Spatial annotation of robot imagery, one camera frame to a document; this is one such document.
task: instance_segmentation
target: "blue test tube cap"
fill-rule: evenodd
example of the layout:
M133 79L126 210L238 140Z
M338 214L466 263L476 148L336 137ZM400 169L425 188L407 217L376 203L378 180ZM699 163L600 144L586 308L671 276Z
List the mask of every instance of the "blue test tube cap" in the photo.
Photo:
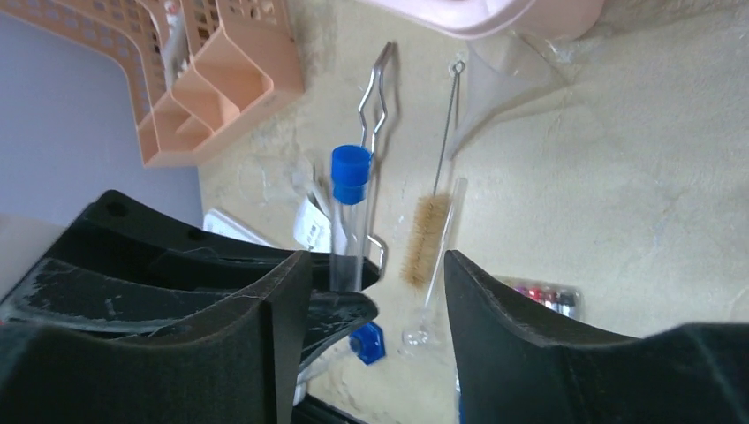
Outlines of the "blue test tube cap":
M372 154L360 146L343 145L333 149L333 197L344 205L355 205L364 200L369 181Z
M374 364L385 357L382 329L374 322L368 322L349 336L349 347L365 365Z

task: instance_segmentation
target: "gray wall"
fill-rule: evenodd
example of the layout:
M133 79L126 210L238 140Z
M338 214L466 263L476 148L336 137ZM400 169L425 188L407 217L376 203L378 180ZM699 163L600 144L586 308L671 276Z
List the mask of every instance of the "gray wall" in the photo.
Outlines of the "gray wall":
M0 40L0 213L67 225L114 188L200 224L195 168L143 168L114 62L1 12Z

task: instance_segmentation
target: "test tube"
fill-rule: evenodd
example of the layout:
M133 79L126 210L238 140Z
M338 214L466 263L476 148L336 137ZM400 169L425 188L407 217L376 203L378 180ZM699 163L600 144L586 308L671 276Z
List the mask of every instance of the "test tube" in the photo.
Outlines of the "test tube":
M361 292L367 244L367 183L372 155L360 146L339 146L333 150L332 162L330 289Z

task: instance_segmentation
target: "pink container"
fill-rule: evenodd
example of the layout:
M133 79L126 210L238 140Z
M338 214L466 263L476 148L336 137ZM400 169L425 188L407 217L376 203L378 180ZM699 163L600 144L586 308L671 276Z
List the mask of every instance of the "pink container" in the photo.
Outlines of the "pink container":
M571 40L593 26L604 0L362 0L441 33L477 39L509 28Z

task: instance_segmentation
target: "tan bristles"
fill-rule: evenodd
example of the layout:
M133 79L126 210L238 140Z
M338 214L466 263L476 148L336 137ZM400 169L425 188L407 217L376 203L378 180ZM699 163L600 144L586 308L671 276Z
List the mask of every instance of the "tan bristles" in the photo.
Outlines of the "tan bristles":
M401 268L401 277L411 286L423 289L432 278L440 238L450 210L450 195L437 194L419 199L413 218L411 239Z

